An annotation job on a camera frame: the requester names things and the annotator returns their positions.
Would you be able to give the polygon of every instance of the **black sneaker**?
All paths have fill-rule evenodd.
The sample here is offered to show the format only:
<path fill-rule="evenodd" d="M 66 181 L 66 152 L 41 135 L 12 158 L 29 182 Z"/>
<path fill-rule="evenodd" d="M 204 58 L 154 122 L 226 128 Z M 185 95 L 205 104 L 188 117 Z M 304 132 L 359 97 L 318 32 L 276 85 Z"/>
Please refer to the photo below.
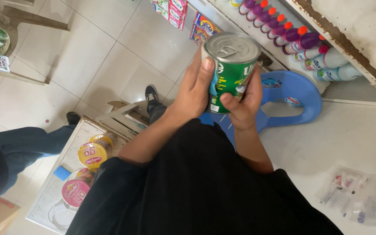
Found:
<path fill-rule="evenodd" d="M 148 104 L 151 102 L 159 102 L 158 92 L 156 91 L 156 88 L 152 84 L 146 87 L 144 96 L 146 97 L 146 101 L 148 102 Z"/>
<path fill-rule="evenodd" d="M 77 125 L 81 120 L 81 117 L 75 112 L 69 112 L 66 114 L 66 119 L 69 125 Z"/>

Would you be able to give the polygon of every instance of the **plastic stool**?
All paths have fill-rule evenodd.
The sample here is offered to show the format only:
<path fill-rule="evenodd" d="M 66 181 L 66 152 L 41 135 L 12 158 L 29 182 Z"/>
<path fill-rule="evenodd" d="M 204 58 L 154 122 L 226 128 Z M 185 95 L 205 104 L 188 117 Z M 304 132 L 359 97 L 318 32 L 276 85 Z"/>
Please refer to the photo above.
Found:
<path fill-rule="evenodd" d="M 264 88 L 261 106 L 287 97 L 298 99 L 304 105 L 302 114 L 291 117 L 269 117 L 262 109 L 256 114 L 258 133 L 267 127 L 308 123 L 321 111 L 321 96 L 316 86 L 306 77 L 291 71 L 273 71 L 261 74 L 261 79 L 273 78 L 282 82 L 278 88 Z M 211 113 L 213 121 L 218 123 L 234 146 L 234 128 L 228 115 Z"/>

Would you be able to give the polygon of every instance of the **instant noodle cup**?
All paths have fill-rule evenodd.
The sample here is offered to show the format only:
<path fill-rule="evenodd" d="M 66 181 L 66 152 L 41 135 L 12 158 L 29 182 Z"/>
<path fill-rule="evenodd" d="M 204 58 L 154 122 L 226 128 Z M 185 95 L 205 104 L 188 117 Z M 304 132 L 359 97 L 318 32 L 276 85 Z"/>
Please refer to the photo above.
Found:
<path fill-rule="evenodd" d="M 62 187 L 62 198 L 66 204 L 80 207 L 94 182 L 95 172 L 86 171 L 75 179 L 69 180 Z"/>
<path fill-rule="evenodd" d="M 112 134 L 93 136 L 78 150 L 79 161 L 87 168 L 99 168 L 105 162 L 113 148 Z"/>

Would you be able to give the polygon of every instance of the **pull tab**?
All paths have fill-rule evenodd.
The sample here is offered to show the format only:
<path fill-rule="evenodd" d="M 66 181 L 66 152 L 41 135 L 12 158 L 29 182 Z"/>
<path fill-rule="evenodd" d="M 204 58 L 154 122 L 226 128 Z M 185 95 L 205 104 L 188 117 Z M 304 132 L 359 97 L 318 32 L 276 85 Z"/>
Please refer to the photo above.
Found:
<path fill-rule="evenodd" d="M 222 49 L 220 51 L 217 51 L 216 56 L 224 58 L 224 57 L 227 57 L 227 56 L 231 56 L 231 55 L 235 54 L 236 52 L 237 51 L 236 51 L 235 48 L 233 48 L 229 45 L 225 45 L 225 46 L 222 47 Z"/>

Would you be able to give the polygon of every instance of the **brown rusty edge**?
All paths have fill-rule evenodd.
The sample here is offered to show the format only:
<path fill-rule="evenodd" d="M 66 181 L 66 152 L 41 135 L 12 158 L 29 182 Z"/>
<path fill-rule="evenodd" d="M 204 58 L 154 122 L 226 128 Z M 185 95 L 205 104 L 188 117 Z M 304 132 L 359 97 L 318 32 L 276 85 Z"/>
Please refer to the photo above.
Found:
<path fill-rule="evenodd" d="M 303 9 L 307 14 L 315 19 L 315 23 L 324 32 L 328 32 L 335 43 L 340 46 L 345 53 L 353 56 L 369 73 L 376 78 L 376 68 L 369 64 L 369 60 L 363 56 L 358 49 L 349 41 L 346 36 L 340 32 L 339 28 L 333 26 L 333 24 L 326 18 L 323 18 L 320 13 L 315 11 L 311 6 L 312 0 L 292 0 L 300 9 Z"/>

